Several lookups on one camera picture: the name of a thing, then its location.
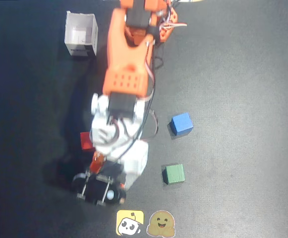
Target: cartoon face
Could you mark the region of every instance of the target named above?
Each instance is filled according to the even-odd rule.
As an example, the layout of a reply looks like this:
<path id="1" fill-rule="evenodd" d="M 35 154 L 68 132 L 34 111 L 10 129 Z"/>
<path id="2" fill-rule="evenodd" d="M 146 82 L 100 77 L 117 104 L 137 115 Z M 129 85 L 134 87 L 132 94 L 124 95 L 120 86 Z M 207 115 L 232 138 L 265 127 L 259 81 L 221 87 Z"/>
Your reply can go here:
<path id="1" fill-rule="evenodd" d="M 159 228 L 174 227 L 173 216 L 167 211 L 156 212 L 151 217 L 150 223 L 158 225 Z"/>
<path id="2" fill-rule="evenodd" d="M 147 234 L 152 237 L 174 237 L 175 229 L 172 214 L 167 211 L 155 212 L 149 220 Z"/>
<path id="3" fill-rule="evenodd" d="M 122 236 L 132 236 L 136 233 L 140 233 L 139 223 L 130 218 L 123 218 L 118 226 L 118 232 Z"/>

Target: orange robot arm segment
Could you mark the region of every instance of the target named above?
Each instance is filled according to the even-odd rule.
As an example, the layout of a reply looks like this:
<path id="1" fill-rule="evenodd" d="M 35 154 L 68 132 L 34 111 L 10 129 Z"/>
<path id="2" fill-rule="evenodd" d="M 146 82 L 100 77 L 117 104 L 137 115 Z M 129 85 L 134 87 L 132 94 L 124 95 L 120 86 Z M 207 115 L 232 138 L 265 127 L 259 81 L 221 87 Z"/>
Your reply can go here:
<path id="1" fill-rule="evenodd" d="M 108 36 L 108 69 L 103 94 L 125 93 L 145 97 L 148 89 L 148 73 L 145 60 L 150 63 L 153 36 L 148 34 L 137 47 L 130 47 L 125 38 L 126 9 L 114 9 Z"/>

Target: cable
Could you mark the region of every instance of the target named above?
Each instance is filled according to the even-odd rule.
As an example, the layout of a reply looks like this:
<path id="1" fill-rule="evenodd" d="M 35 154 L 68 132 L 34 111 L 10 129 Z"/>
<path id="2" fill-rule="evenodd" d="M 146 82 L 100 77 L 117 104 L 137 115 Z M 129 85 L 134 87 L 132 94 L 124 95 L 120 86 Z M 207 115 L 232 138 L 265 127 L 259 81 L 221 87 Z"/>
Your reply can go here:
<path id="1" fill-rule="evenodd" d="M 152 117 L 153 117 L 153 119 L 155 121 L 156 128 L 155 128 L 155 132 L 154 132 L 154 134 L 152 136 L 149 136 L 148 138 L 145 138 L 145 139 L 141 139 L 142 141 L 146 141 L 146 142 L 148 142 L 151 139 L 153 139 L 157 135 L 158 129 L 159 129 L 159 122 L 158 122 L 158 118 L 157 118 L 157 116 L 155 114 L 155 111 L 149 109 L 149 114 L 152 115 Z"/>

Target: brown potato emoji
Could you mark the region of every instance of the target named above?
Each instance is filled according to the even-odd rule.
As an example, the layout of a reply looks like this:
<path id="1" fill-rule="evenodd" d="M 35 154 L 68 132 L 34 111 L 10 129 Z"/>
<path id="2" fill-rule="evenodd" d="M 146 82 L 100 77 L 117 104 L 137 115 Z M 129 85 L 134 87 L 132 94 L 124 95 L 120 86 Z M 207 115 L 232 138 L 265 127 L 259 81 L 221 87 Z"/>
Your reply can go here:
<path id="1" fill-rule="evenodd" d="M 172 238 L 175 236 L 174 218 L 170 212 L 155 212 L 149 220 L 147 234 L 152 237 Z"/>

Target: blue cube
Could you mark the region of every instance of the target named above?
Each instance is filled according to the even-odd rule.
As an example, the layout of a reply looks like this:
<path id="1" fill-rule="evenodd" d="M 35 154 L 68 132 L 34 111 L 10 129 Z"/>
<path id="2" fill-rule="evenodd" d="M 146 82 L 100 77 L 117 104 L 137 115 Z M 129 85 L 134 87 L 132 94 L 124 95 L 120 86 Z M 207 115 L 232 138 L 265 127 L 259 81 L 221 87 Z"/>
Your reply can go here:
<path id="1" fill-rule="evenodd" d="M 175 135 L 188 134 L 193 129 L 189 113 L 183 113 L 173 117 L 170 126 Z"/>

